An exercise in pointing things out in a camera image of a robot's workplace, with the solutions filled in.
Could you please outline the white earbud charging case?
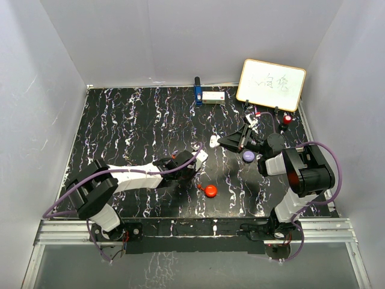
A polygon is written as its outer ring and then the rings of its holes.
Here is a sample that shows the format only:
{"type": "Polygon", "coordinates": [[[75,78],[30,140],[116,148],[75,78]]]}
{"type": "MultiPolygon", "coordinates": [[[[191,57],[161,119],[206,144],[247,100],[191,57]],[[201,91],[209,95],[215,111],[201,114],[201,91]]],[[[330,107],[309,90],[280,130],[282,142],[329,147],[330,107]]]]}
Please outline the white earbud charging case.
{"type": "Polygon", "coordinates": [[[218,142],[218,139],[219,139],[219,138],[220,138],[219,135],[212,135],[212,136],[210,137],[209,146],[210,146],[211,148],[218,147],[218,146],[220,145],[219,142],[218,142]]]}

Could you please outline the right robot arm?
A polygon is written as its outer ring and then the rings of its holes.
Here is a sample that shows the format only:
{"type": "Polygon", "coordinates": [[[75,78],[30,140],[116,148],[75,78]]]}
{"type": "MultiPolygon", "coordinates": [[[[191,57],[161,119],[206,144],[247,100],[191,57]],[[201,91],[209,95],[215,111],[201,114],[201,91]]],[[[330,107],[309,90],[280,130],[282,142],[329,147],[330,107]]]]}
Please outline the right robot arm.
{"type": "Polygon", "coordinates": [[[236,153],[246,149],[259,154],[257,167],[264,177],[286,175],[289,189],[272,209],[266,224],[269,234],[276,239],[283,238],[295,228],[299,210],[308,207],[317,196],[335,185],[334,173],[316,144],[286,148],[281,134],[272,133],[259,140],[249,125],[219,138],[218,144],[236,153]]]}

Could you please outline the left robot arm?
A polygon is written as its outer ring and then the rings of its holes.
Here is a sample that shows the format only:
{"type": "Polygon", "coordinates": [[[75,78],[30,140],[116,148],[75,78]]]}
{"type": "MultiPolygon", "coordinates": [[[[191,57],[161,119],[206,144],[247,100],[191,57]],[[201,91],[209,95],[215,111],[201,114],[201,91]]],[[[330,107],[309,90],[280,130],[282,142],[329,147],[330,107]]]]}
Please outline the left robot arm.
{"type": "Polygon", "coordinates": [[[195,148],[175,157],[165,157],[143,166],[112,166],[99,159],[89,164],[66,184],[69,199],[81,220],[91,220],[111,240],[123,236],[124,225],[118,212],[108,205],[114,193],[135,189],[159,189],[187,185],[208,159],[195,148]]]}

